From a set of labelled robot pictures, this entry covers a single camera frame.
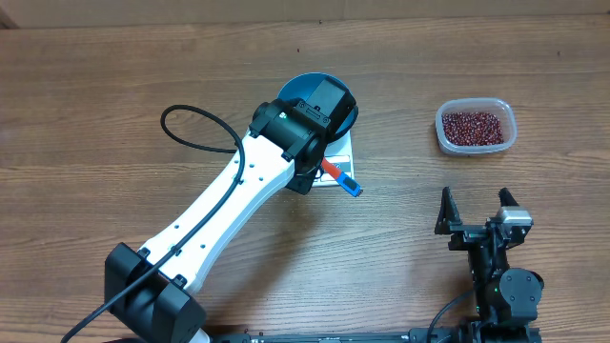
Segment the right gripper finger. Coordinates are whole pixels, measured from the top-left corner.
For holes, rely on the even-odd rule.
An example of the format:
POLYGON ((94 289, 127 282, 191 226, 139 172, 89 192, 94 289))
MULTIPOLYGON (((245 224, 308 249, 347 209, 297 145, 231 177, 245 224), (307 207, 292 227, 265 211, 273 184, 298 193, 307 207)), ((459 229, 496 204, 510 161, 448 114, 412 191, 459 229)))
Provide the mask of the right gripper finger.
POLYGON ((435 225, 435 234, 451 234, 453 227, 461 225, 462 221, 451 189, 449 187, 444 187, 442 190, 437 223, 435 225))
POLYGON ((507 188, 502 188, 498 192, 498 198, 502 207, 518 207, 519 203, 507 188))

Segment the red scoop with blue handle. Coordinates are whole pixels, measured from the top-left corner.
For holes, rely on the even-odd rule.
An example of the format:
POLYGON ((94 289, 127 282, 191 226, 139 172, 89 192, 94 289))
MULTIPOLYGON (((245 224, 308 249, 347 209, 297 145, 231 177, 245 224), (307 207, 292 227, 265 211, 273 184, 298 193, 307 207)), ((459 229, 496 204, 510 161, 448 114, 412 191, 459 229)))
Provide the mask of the red scoop with blue handle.
POLYGON ((342 187, 348 194, 353 197, 359 197, 362 194, 362 188, 360 185, 344 171, 342 171, 335 164, 329 162, 324 158, 321 162, 321 168, 328 174, 330 174, 335 182, 342 187))

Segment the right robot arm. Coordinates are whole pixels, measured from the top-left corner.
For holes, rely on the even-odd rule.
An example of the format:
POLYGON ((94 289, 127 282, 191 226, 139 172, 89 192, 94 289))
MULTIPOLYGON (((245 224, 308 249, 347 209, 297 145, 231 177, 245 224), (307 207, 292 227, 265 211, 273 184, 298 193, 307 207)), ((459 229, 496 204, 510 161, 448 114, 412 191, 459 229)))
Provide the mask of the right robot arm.
POLYGON ((442 190, 435 233, 448 235, 448 249, 468 253, 473 289, 445 305, 431 321, 428 342, 540 342, 538 329, 529 324, 538 318, 544 281, 529 270, 512 268, 507 252, 525 240, 534 225, 527 209, 508 189, 498 192, 498 212, 482 225, 462 222, 451 190, 442 190), (453 306, 473 296, 477 315, 454 328, 439 328, 440 318, 453 306))

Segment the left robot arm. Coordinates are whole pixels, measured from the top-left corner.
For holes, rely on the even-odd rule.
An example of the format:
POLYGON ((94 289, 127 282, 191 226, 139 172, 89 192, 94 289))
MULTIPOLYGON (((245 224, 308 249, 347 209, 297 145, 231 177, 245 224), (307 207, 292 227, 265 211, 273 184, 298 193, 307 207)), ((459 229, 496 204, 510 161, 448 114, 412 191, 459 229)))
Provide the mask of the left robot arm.
POLYGON ((328 146, 357 117, 354 96, 324 73, 292 79, 262 103, 231 162, 170 226, 134 250, 118 244, 105 260, 107 310, 143 342, 207 342, 195 300, 215 260, 270 197, 308 193, 329 168, 328 146))

